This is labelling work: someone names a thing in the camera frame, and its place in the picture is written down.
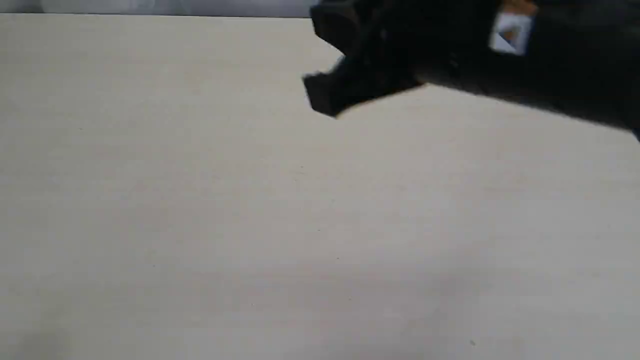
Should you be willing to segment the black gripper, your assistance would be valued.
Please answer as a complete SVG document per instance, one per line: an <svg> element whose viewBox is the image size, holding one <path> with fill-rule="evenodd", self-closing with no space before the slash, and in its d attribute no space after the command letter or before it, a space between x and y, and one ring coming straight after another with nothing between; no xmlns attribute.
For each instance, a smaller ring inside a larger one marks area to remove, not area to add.
<svg viewBox="0 0 640 360"><path fill-rule="evenodd" d="M639 133L637 0L399 0L361 58L384 94L443 85Z"/></svg>

